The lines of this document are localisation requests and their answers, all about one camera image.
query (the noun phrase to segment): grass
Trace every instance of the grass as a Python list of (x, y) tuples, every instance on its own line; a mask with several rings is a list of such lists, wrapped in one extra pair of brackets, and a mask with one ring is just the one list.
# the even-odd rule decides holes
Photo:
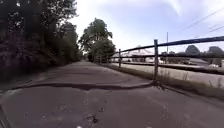
[[(142, 77), (145, 79), (151, 79), (151, 80), (153, 79), (153, 74), (151, 73), (147, 73), (147, 72), (143, 72), (143, 71), (139, 71), (135, 69), (130, 69), (130, 68), (125, 68), (125, 67), (119, 68), (118, 66), (115, 66), (115, 65), (103, 65), (103, 66), (116, 70), (116, 71), (123, 72), (123, 73)], [(167, 73), (165, 72), (164, 74), (165, 75), (158, 77), (158, 80), (161, 84), (164, 84), (166, 86), (170, 86), (172, 88), (176, 88), (179, 90), (188, 91), (197, 95), (216, 98), (216, 99), (224, 101), (224, 90), (221, 88), (214, 88), (212, 86), (207, 86), (204, 83), (187, 81), (188, 74), (184, 75), (183, 80), (171, 78), (169, 72)]]

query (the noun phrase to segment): railing post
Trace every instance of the railing post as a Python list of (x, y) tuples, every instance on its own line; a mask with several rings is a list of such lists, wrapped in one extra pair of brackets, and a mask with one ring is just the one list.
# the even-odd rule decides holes
[(155, 60), (154, 60), (154, 81), (158, 80), (158, 66), (159, 66), (159, 61), (158, 61), (158, 40), (154, 40), (154, 48), (155, 48)]
[(119, 49), (119, 59), (118, 59), (118, 61), (119, 61), (119, 68), (121, 67), (121, 49)]

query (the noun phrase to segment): metal railing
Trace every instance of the metal railing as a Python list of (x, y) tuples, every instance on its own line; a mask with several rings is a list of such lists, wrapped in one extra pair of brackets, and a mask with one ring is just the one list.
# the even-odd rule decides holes
[[(184, 67), (184, 66), (171, 66), (166, 64), (159, 64), (159, 57), (183, 57), (183, 58), (224, 58), (224, 55), (186, 55), (186, 54), (159, 54), (158, 48), (164, 47), (164, 46), (177, 46), (177, 45), (186, 45), (186, 44), (198, 44), (198, 43), (211, 43), (211, 42), (219, 42), (224, 41), (224, 36), (220, 37), (212, 37), (212, 38), (200, 38), (200, 39), (190, 39), (190, 40), (180, 40), (180, 41), (174, 41), (174, 42), (168, 42), (168, 43), (161, 43), (158, 44), (158, 40), (154, 40), (154, 45), (149, 46), (143, 46), (143, 47), (137, 47), (137, 48), (131, 48), (127, 50), (121, 51), (119, 49), (118, 52), (115, 54), (118, 56), (114, 56), (110, 59), (118, 59), (119, 67), (121, 68), (122, 63), (125, 64), (125, 62), (122, 62), (122, 58), (147, 58), (147, 57), (154, 57), (154, 63), (144, 63), (144, 64), (136, 64), (136, 65), (148, 65), (148, 66), (154, 66), (154, 80), (157, 80), (158, 78), (158, 67), (164, 67), (164, 68), (172, 68), (172, 69), (178, 69), (178, 70), (185, 70), (185, 71), (194, 71), (194, 72), (201, 72), (201, 73), (211, 73), (211, 74), (219, 74), (224, 75), (224, 69), (205, 69), (205, 68), (193, 68), (193, 67)], [(147, 49), (147, 48), (154, 48), (154, 55), (138, 55), (138, 56), (121, 56), (121, 53), (124, 52), (130, 52), (135, 50), (141, 50), (141, 49)]]

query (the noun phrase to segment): tree foliage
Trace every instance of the tree foliage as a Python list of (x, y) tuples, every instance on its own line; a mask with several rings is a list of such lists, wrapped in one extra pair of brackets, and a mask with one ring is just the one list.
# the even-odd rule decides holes
[(107, 30), (107, 24), (103, 20), (95, 18), (94, 21), (84, 29), (79, 43), (85, 51), (90, 51), (92, 45), (96, 41), (107, 40), (108, 37), (112, 38), (113, 34)]
[(187, 55), (199, 55), (200, 50), (195, 45), (189, 45), (185, 51)]
[(0, 0), (1, 71), (76, 60), (76, 26), (66, 22), (74, 16), (75, 0)]
[(115, 52), (115, 46), (109, 39), (112, 38), (112, 32), (107, 30), (107, 24), (101, 20), (95, 18), (89, 26), (84, 29), (79, 43), (84, 51), (88, 52), (88, 58), (90, 61), (101, 57), (104, 59), (109, 58)]

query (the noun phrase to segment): building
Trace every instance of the building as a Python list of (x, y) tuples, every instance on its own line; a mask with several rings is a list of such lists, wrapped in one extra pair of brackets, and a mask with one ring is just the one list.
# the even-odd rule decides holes
[[(137, 56), (144, 56), (144, 55), (154, 55), (152, 52), (146, 49), (134, 50), (123, 53), (121, 56), (123, 57), (137, 57)], [(148, 62), (153, 63), (154, 57), (140, 57), (140, 58), (123, 58), (123, 62)]]
[(209, 65), (208, 62), (206, 62), (206, 61), (204, 61), (202, 59), (196, 59), (196, 58), (190, 58), (188, 60), (188, 63), (190, 65), (197, 65), (197, 66), (208, 66)]

